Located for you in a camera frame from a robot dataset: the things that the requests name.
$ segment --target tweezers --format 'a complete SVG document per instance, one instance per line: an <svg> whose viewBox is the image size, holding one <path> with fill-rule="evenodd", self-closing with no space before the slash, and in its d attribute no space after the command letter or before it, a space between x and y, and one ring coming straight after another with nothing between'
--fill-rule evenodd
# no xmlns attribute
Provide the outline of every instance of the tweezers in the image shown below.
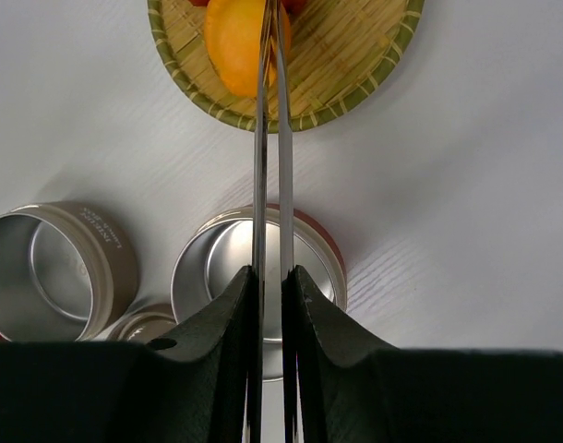
<svg viewBox="0 0 563 443"><path fill-rule="evenodd" d="M255 177L253 191L253 255L252 269L258 283L258 337L255 341L257 367L247 378L246 441L257 443L261 438L261 403L263 383L263 315L265 296L265 246L267 208L267 157L269 133L269 69L275 60L277 67L279 102L279 192L280 192L280 285L283 288L293 271L293 141L290 117L283 11L280 0L266 0L261 29L257 124L255 129ZM284 349L284 367L295 368L295 355ZM284 371L283 391L285 401L286 443L294 443L297 435L296 373Z"/></svg>

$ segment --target red fruit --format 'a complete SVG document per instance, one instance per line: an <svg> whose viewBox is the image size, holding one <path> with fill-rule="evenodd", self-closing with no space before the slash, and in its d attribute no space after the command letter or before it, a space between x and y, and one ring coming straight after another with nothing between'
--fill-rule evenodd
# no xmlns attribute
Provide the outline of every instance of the red fruit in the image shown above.
<svg viewBox="0 0 563 443"><path fill-rule="evenodd" d="M306 5L306 0L281 0L285 10L290 14L300 14L304 6Z"/></svg>

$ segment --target wicker basket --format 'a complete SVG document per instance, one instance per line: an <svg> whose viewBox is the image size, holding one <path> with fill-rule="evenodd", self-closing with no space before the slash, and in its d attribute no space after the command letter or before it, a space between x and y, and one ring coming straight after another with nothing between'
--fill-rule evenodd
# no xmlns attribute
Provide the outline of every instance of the wicker basket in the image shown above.
<svg viewBox="0 0 563 443"><path fill-rule="evenodd" d="M288 77L292 128L323 125L351 111L392 69L413 37L425 0L308 0L292 22ZM203 40L205 8L149 0L157 50L171 78L209 115L255 129L255 100L233 96L214 71ZM270 132L277 131L270 89Z"/></svg>

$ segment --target white table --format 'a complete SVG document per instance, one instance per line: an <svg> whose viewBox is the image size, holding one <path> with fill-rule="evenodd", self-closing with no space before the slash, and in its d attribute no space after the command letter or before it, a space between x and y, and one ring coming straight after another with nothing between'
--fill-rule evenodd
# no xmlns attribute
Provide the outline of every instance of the white table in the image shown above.
<svg viewBox="0 0 563 443"><path fill-rule="evenodd" d="M0 213L103 205L140 296L166 299L194 230L250 203L252 135L173 84L146 9L0 1ZM563 0L427 0L381 91L294 140L296 206L341 247L358 321L403 347L563 350Z"/></svg>

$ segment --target metal container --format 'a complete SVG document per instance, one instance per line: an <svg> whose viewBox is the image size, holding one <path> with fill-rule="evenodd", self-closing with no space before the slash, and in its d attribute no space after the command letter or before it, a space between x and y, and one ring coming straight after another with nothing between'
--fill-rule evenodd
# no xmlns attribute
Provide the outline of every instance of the metal container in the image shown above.
<svg viewBox="0 0 563 443"><path fill-rule="evenodd" d="M89 340L126 311L138 264L124 232L77 202L0 217L0 334L11 341Z"/></svg>
<svg viewBox="0 0 563 443"><path fill-rule="evenodd" d="M112 326L107 340L148 343L176 325L170 305L151 305L122 317Z"/></svg>
<svg viewBox="0 0 563 443"><path fill-rule="evenodd" d="M236 272L251 262L253 209L229 210L199 228L174 268L171 299L182 322L220 295ZM267 208L266 300L263 324L263 374L282 377L282 300L280 287L280 212ZM304 266L327 298L347 307L345 266L339 248L314 219L294 212L296 265Z"/></svg>

